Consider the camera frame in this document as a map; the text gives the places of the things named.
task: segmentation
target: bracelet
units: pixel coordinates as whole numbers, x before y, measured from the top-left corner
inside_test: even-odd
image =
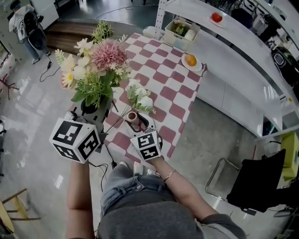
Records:
[[[175,173],[176,171],[177,171],[177,170],[175,169],[175,170],[174,170],[172,173],[170,173],[170,174],[169,174],[163,181],[166,182],[166,180],[169,179],[170,176],[171,176],[173,173]]]

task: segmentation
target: denim shorts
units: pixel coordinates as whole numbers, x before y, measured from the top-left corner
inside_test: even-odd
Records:
[[[125,166],[118,165],[107,179],[101,198],[103,216],[111,206],[132,192],[151,190],[172,195],[160,177],[156,175],[137,175],[127,178],[122,175],[122,171],[126,170],[130,169],[125,169]]]

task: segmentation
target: pink flower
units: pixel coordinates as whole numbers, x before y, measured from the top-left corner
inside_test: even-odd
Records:
[[[120,43],[115,40],[104,40],[93,51],[92,62],[99,69],[108,69],[111,63],[122,65],[127,59],[126,53]]]

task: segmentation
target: sneaker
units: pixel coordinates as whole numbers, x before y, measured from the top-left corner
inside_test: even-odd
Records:
[[[142,175],[143,174],[143,165],[141,165],[138,162],[134,162],[134,175],[135,174],[139,174]]]
[[[128,167],[128,165],[124,161],[121,161],[119,164]]]
[[[39,60],[40,60],[39,58],[38,58],[38,59],[33,59],[33,60],[32,60],[32,64],[34,65],[34,64],[37,63]]]

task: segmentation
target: red and white checkered tablecloth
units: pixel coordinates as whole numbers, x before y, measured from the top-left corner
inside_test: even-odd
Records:
[[[141,85],[151,91],[150,98],[154,102],[156,114],[149,116],[155,120],[159,135],[163,138],[162,155],[167,160],[178,143],[199,88],[199,82],[204,71],[192,72],[181,63],[183,51],[149,39],[139,34],[133,34],[126,40],[126,53],[131,59],[131,77],[139,79]],[[104,131],[113,125],[128,104],[128,81],[122,81],[121,86],[114,88],[114,101],[118,111],[111,108],[104,122]],[[121,119],[112,127],[106,137],[106,145],[120,155],[139,162],[140,157],[130,143],[130,136]]]

